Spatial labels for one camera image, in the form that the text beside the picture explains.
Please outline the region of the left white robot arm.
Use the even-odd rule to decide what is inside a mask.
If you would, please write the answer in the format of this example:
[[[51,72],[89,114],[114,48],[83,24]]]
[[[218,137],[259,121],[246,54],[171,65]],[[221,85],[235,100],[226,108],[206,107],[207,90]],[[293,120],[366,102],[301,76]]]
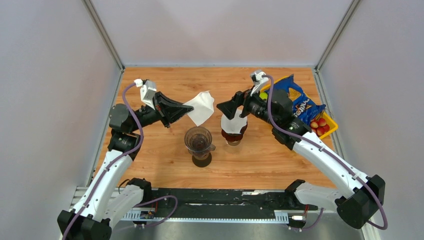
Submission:
[[[111,198],[119,180],[135,160],[144,134],[143,127],[162,122],[165,127],[194,110],[161,92],[153,93],[146,105],[134,111],[125,100],[109,111],[112,137],[102,166],[81,199],[71,210],[63,210],[57,222],[64,240],[108,240],[119,221],[136,205],[153,201],[151,184],[134,178],[117,197]]]

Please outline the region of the amber coffee dripper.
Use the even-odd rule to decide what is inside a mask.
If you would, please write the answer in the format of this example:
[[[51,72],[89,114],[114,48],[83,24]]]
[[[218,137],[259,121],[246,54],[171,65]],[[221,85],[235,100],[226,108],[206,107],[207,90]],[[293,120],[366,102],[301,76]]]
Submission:
[[[244,133],[247,129],[247,125],[241,128],[240,133],[227,133],[223,129],[221,130],[221,135],[225,138],[225,140],[242,140]]]

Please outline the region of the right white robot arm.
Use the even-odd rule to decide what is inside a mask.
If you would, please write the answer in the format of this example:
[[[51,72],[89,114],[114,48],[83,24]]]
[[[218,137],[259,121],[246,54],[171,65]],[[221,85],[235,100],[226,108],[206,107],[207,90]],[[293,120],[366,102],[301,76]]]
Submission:
[[[217,104],[229,119],[249,114],[273,126],[275,139],[288,149],[303,156],[336,186],[335,189],[296,180],[285,195],[292,209],[314,205],[336,212],[349,226],[361,229],[370,224],[380,230],[388,228],[383,209],[385,181],[379,176],[368,176],[348,164],[317,136],[311,128],[295,117],[293,102],[284,90],[269,92],[266,100],[252,90],[238,91],[231,100]]]

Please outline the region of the grey smoky coffee dripper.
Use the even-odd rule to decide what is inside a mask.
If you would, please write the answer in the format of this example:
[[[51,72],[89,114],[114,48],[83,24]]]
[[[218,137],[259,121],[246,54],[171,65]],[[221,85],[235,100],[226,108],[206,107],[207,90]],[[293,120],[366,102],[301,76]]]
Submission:
[[[184,136],[184,144],[195,160],[204,161],[216,149],[211,132],[202,126],[190,128]]]

